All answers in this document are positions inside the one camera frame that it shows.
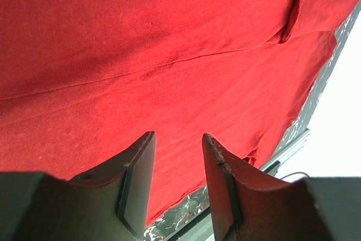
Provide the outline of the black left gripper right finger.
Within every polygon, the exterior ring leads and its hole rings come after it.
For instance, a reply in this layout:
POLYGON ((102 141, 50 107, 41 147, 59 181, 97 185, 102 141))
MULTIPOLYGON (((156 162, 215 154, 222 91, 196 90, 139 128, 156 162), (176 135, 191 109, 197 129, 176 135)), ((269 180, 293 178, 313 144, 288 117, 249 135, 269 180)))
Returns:
POLYGON ((216 240, 359 240, 360 178, 277 179, 212 135, 202 149, 216 240))

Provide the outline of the red t shirt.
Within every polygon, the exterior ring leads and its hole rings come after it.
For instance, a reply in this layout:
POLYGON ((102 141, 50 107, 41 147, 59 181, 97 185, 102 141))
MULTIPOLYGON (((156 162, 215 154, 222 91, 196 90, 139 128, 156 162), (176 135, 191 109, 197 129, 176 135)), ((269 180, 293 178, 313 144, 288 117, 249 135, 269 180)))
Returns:
POLYGON ((359 0, 1 0, 1 170, 70 179, 156 133, 146 223, 205 184, 202 135, 273 154, 359 0))

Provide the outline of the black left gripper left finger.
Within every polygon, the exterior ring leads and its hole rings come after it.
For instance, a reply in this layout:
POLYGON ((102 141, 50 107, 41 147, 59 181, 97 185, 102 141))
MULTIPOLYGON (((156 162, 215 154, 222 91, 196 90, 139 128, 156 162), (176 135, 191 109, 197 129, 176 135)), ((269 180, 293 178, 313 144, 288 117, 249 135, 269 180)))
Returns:
POLYGON ((70 180, 1 173, 2 240, 142 240, 156 135, 70 180))

